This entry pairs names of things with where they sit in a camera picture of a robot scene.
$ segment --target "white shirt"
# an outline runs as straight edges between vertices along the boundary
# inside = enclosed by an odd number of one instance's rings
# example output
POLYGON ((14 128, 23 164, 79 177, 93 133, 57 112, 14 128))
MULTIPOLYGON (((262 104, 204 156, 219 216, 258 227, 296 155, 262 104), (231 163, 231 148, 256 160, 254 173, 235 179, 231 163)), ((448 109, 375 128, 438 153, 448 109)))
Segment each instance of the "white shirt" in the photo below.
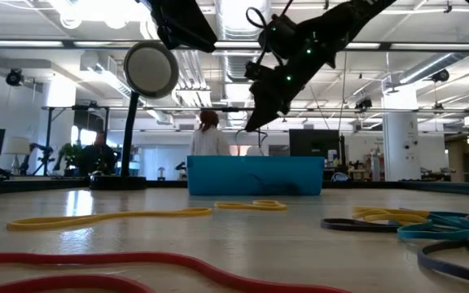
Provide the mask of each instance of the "white shirt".
POLYGON ((230 155, 229 143, 224 134, 214 127, 205 132, 199 129, 193 133, 191 155, 230 155))

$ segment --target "white pillar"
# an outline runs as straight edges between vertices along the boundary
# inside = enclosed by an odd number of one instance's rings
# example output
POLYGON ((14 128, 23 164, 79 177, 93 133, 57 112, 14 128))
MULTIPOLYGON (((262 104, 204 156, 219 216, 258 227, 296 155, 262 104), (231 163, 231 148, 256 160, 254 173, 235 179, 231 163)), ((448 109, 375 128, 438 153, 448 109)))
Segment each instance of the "white pillar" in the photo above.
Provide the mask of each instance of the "white pillar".
MULTIPOLYGON (((416 109, 417 96, 413 85, 384 92, 383 105, 389 109, 416 109)), ((416 113, 387 113, 383 118, 385 179, 421 179, 418 152, 418 121, 416 113)))
MULTIPOLYGON (((46 96, 43 106, 46 107, 71 107, 75 104, 77 85, 69 80, 67 77, 56 75, 51 82, 43 85, 43 94, 46 96)), ((55 110, 52 117, 59 114, 60 110, 55 110)), ((73 126, 74 112, 66 110, 61 113, 51 124, 50 130, 50 147, 54 149, 52 158, 57 160, 58 152, 65 143, 71 142, 72 126, 73 126)), ((48 125, 48 111, 42 111, 39 125, 39 138, 38 143, 46 145, 46 131, 48 125)), ((42 156, 40 151, 37 152, 36 158, 42 156)), ((51 171, 54 164, 49 164, 51 171)), ((61 170, 64 169, 64 162, 61 164, 61 170)))

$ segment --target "potted plant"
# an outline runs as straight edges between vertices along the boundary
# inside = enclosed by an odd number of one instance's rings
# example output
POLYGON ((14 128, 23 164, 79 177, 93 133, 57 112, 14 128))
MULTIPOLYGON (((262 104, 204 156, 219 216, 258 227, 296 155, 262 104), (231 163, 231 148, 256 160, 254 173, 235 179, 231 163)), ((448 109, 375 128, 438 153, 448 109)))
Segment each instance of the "potted plant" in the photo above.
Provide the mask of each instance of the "potted plant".
POLYGON ((82 146, 67 143, 61 148, 61 152, 64 155, 64 160, 66 161, 66 167, 64 168, 64 176, 75 176, 75 172, 79 168, 79 161, 81 159, 82 154, 82 146))

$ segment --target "lamp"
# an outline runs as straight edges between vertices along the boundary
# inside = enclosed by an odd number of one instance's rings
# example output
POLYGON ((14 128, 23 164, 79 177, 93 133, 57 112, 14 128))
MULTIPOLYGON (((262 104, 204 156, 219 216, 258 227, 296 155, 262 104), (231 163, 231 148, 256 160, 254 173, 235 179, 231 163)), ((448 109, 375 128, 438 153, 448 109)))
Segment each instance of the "lamp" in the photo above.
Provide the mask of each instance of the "lamp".
POLYGON ((20 174, 20 161, 17 155, 30 155, 30 141, 27 138, 9 138, 5 145, 5 155, 14 155, 14 161, 12 162, 12 174, 20 174))

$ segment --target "woman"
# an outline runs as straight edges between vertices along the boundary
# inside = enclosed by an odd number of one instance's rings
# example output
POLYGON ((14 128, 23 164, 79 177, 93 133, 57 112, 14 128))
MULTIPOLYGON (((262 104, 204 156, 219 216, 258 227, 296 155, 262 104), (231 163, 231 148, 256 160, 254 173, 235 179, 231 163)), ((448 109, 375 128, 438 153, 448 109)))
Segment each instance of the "woman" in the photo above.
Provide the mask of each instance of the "woman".
POLYGON ((193 133, 191 155, 230 155, 229 144, 217 126, 216 112, 202 111, 200 113, 200 127, 193 133))

